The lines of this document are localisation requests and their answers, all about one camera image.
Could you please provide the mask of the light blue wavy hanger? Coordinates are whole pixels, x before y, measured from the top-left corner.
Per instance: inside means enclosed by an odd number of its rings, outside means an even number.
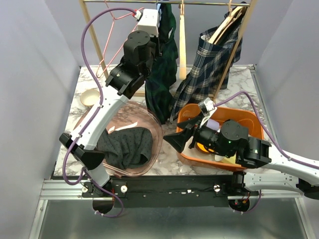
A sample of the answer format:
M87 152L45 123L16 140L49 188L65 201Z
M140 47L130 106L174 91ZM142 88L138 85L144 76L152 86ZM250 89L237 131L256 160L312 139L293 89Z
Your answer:
M158 27L160 27L160 21L161 21L161 17L162 17L161 3L157 3L157 4L156 4L156 7L157 7L157 10L158 10L158 14L159 14Z

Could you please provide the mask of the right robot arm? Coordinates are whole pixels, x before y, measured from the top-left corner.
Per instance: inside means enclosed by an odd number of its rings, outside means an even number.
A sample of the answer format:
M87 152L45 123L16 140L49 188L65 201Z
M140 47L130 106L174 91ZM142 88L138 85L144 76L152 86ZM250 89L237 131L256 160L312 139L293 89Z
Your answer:
M237 172L229 183L235 195L259 190L297 192L310 199L319 198L319 162L288 154L267 141L249 136L247 127L227 120L220 130L213 130L193 118L179 124L180 132L163 138L177 152L193 148L197 143L215 155L236 157L236 164L247 169L269 169L272 173Z

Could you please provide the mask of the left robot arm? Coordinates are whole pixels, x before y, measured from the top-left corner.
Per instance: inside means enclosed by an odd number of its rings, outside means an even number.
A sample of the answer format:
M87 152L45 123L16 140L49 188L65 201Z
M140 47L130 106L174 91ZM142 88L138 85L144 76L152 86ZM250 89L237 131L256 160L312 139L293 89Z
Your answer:
M149 76L156 55L156 43L142 30L129 34L124 43L124 56L99 87L100 98L82 122L70 133L63 133L59 140L84 166L98 196L110 193L111 178L103 166L105 153L98 151L98 139L108 123L125 105Z

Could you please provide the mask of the green plaid skirt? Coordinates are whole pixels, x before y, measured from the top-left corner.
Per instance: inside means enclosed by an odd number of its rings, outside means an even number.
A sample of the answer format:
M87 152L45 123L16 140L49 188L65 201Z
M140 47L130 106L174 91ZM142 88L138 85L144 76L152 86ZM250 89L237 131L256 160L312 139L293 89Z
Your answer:
M149 111L165 124L170 117L169 105L172 95L169 91L176 82L178 49L174 39L176 20L171 5L162 4L159 7L159 49L158 56L152 66L152 71L145 85L146 104Z

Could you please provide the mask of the dark grey dotted skirt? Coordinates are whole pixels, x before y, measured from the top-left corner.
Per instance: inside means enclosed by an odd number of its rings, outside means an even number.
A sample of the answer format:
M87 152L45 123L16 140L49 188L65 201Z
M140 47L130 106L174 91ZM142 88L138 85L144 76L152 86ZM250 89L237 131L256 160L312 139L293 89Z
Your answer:
M114 131L104 130L97 149L105 153L106 162L118 169L139 168L152 157L153 137L149 129L133 127Z

